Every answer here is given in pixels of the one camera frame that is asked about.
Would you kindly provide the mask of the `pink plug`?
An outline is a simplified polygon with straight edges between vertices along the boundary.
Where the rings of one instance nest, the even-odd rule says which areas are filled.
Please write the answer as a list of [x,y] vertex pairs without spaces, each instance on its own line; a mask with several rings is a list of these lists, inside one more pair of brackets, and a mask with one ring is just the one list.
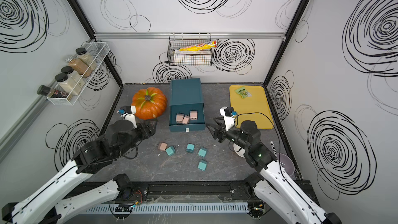
[[182,124],[188,124],[190,122],[190,117],[185,115],[182,119]]
[[190,120],[198,120],[198,111],[190,111]]
[[164,143],[164,142],[162,142],[162,143],[160,143],[160,144],[158,145],[158,149],[159,149],[160,151],[166,151],[166,150],[167,150],[167,147],[168,147],[168,144],[167,144],[167,143]]
[[175,119],[176,123],[182,123],[183,120],[184,120],[184,114],[181,113],[176,114],[176,119]]

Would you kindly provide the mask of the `teal top drawer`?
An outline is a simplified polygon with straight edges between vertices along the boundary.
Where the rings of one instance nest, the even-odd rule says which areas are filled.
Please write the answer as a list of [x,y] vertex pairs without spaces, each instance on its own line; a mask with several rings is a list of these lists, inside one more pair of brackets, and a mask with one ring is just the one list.
[[204,104],[180,104],[170,106],[169,130],[193,132],[205,129]]

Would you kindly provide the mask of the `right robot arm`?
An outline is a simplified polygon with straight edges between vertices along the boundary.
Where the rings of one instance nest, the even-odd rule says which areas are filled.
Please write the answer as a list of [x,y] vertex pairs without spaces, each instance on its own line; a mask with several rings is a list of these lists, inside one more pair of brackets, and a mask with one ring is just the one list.
[[260,140],[261,132],[254,121],[246,120],[240,128],[229,129],[207,124],[219,143],[228,140],[244,150],[244,158],[257,171],[260,180],[252,190],[288,224],[340,224],[335,213],[327,213],[287,174],[276,156]]

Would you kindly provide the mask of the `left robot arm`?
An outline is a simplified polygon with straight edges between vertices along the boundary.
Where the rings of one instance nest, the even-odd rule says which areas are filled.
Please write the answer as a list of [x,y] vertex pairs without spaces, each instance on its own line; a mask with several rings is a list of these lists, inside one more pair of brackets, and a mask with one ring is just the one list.
[[18,203],[2,208],[7,224],[61,224],[100,203],[116,200],[127,194],[131,181],[119,174],[105,184],[74,197],[67,195],[102,168],[137,150],[139,144],[155,135],[157,119],[134,124],[118,120],[94,141],[77,150],[70,161],[36,192]]

